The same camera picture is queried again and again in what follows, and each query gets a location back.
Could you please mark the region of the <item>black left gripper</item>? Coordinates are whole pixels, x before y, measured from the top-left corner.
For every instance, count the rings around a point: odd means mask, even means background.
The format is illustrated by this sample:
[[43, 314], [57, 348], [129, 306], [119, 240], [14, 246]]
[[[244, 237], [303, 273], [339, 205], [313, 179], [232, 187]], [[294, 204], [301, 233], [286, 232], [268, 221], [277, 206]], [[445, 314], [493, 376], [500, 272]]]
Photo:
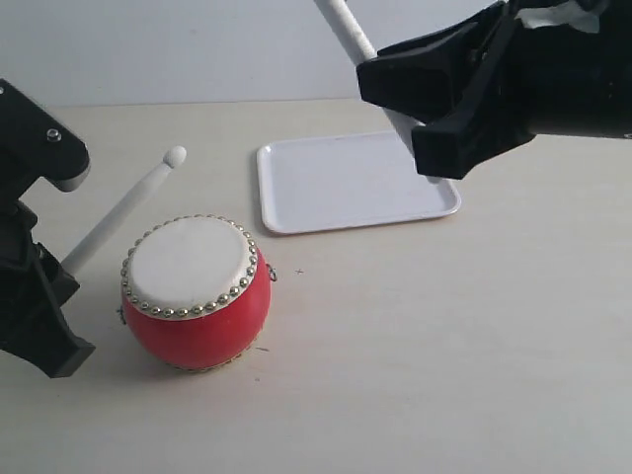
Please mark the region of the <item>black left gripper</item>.
[[37, 222], [19, 200], [1, 205], [1, 350], [50, 378], [64, 378], [95, 346], [75, 335], [66, 321], [62, 306], [80, 283], [43, 244], [35, 244]]

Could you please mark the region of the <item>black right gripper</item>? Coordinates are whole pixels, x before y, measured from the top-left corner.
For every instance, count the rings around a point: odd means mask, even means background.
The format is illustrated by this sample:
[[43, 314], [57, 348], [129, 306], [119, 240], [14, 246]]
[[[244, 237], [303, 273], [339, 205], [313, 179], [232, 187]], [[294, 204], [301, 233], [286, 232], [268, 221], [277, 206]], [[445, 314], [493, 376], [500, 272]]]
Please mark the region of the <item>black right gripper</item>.
[[496, 1], [378, 50], [355, 75], [363, 101], [441, 118], [412, 131], [416, 171], [433, 179], [462, 179], [537, 135], [628, 139], [631, 4]]

